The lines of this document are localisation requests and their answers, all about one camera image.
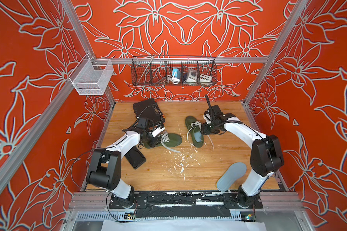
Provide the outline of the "green canvas shoe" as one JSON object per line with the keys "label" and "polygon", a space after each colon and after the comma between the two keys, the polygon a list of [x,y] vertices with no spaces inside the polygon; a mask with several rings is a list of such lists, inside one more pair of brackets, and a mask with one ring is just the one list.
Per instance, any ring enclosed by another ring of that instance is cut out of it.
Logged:
{"label": "green canvas shoe", "polygon": [[158,139],[156,144],[149,144],[145,142],[143,145],[147,149],[155,147],[164,147],[166,149],[171,149],[179,146],[182,143],[182,138],[179,134],[175,133],[162,133],[156,137]]}
{"label": "green canvas shoe", "polygon": [[203,134],[201,133],[202,124],[193,116],[187,116],[185,125],[188,129],[186,139],[190,145],[201,148],[204,144]]}

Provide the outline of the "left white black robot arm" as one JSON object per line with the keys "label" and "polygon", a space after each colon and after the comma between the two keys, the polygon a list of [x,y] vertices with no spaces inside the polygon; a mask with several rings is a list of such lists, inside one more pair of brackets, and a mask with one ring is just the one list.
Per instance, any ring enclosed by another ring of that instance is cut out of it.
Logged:
{"label": "left white black robot arm", "polygon": [[91,150],[92,158],[86,182],[111,193],[123,208],[131,208],[135,203],[135,190],[121,179],[121,161],[125,156],[133,158],[140,154],[137,146],[144,143],[156,146],[159,142],[158,135],[163,130],[163,113],[159,107],[145,107],[115,143],[106,148]]}

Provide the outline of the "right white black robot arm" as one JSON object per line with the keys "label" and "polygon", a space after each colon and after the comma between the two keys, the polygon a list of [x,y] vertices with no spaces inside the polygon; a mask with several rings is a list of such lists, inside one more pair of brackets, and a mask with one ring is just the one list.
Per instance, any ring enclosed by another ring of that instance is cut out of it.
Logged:
{"label": "right white black robot arm", "polygon": [[239,207],[249,208],[258,200],[267,179],[284,165],[280,141],[275,135],[268,136],[251,128],[232,113],[223,113],[219,106],[212,106],[208,95],[205,95],[205,99],[208,109],[203,114],[205,122],[201,126],[201,133],[220,135],[230,132],[251,148],[251,171],[239,186],[236,197]]}

